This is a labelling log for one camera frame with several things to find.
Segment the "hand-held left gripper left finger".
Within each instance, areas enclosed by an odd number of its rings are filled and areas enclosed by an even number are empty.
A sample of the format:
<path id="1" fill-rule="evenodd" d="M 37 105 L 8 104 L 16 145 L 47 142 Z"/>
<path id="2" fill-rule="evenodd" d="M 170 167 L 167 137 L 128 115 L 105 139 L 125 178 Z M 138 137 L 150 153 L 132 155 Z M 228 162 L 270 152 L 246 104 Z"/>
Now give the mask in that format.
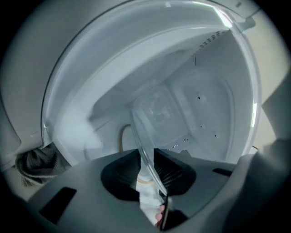
<path id="1" fill-rule="evenodd" d="M 101 172 L 105 189 L 119 200 L 138 202 L 140 193 L 136 190 L 141 157 L 137 149 L 106 165 Z"/>

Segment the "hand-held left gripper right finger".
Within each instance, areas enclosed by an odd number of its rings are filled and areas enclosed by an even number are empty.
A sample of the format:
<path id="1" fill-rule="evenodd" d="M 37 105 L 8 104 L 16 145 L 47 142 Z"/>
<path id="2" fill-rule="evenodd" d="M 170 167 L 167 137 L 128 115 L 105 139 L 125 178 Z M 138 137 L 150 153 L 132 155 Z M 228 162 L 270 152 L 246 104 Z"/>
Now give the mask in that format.
<path id="1" fill-rule="evenodd" d="M 154 149 L 154 169 L 169 196 L 185 194 L 196 180 L 191 166 L 157 148 Z"/>

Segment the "clear glass turntable plate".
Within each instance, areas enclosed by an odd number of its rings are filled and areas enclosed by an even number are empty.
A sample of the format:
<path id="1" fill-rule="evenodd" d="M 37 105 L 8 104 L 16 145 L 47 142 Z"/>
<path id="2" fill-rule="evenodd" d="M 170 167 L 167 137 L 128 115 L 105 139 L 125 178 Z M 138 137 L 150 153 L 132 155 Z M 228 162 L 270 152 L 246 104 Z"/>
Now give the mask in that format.
<path id="1" fill-rule="evenodd" d="M 222 27 L 195 28 L 196 37 L 151 61 L 148 89 L 133 104 L 141 158 L 162 193 L 154 149 L 236 164 L 255 136 L 259 73 L 243 33 L 256 24 L 214 11 Z"/>

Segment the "person's left hand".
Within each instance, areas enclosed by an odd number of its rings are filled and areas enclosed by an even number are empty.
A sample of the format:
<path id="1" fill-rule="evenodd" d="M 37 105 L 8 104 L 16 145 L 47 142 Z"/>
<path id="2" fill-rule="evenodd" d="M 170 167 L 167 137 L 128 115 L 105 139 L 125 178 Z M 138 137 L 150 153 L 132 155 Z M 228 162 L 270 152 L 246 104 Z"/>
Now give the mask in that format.
<path id="1" fill-rule="evenodd" d="M 159 212 L 156 214 L 157 222 L 156 222 L 155 226 L 158 227 L 158 228 L 160 227 L 160 225 L 161 225 L 161 223 L 163 221 L 164 212 L 165 212 L 165 205 L 161 205 L 159 207 Z"/>

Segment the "grey knit cloth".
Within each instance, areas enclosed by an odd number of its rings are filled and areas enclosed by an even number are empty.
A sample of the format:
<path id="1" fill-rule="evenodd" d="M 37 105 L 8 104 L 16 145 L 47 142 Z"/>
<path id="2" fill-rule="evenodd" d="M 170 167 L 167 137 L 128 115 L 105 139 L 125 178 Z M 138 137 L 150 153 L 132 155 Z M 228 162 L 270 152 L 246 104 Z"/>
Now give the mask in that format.
<path id="1" fill-rule="evenodd" d="M 70 167 L 54 144 L 19 154 L 15 160 L 24 187 L 44 186 Z"/>

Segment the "white microwave oven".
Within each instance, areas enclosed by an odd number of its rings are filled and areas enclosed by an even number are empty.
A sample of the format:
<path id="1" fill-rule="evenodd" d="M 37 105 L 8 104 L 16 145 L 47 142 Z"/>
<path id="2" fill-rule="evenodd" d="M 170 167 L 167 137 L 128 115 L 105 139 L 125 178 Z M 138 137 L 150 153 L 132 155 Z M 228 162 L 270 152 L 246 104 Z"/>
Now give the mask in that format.
<path id="1" fill-rule="evenodd" d="M 253 0 L 45 0 L 0 63 L 0 170 L 53 143 L 70 165 L 135 141 L 235 164 L 254 141 Z"/>

